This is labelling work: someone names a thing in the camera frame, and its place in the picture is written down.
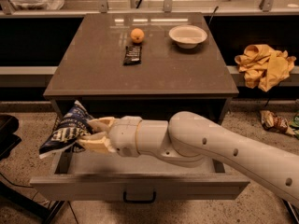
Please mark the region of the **black robot base left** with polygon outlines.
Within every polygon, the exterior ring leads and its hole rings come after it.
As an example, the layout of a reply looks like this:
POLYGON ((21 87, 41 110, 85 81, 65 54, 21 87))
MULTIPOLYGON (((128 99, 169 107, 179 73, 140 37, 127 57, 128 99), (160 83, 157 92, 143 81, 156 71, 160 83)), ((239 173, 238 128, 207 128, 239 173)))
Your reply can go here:
MULTIPOLYGON (((14 147, 8 158, 1 160, 0 172, 17 187, 10 185, 4 178, 1 180, 29 199, 34 199, 43 206, 48 206, 46 199, 30 188, 33 176, 49 173, 52 157, 38 158, 38 149, 50 135, 56 115, 54 113, 13 113, 19 120, 16 135, 21 142, 14 147)), ((41 224, 42 220, 18 205, 1 201, 0 224, 41 224)))

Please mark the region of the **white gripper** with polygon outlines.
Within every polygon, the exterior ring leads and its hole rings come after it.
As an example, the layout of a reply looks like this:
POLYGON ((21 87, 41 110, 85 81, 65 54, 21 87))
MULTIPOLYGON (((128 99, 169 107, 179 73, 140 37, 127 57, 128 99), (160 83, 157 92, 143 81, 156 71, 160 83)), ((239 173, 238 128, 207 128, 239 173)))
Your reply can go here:
POLYGON ((123 157, 138 157, 136 133, 141 121, 142 118, 133 116, 121 119, 114 117, 91 119, 88 124, 95 133, 79 137, 77 143, 85 149, 101 154, 117 151, 123 157))

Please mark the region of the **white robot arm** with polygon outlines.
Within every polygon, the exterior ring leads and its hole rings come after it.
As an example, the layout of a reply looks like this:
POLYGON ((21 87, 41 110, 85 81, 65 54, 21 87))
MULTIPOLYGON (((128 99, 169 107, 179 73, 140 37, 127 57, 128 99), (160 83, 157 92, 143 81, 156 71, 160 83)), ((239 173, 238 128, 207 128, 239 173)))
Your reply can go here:
POLYGON ((169 121, 104 117, 88 124, 93 133, 77 138, 87 149, 123 157, 150 155, 183 167, 195 167, 207 156, 299 205, 299 156, 233 133, 200 115, 183 111, 169 121))

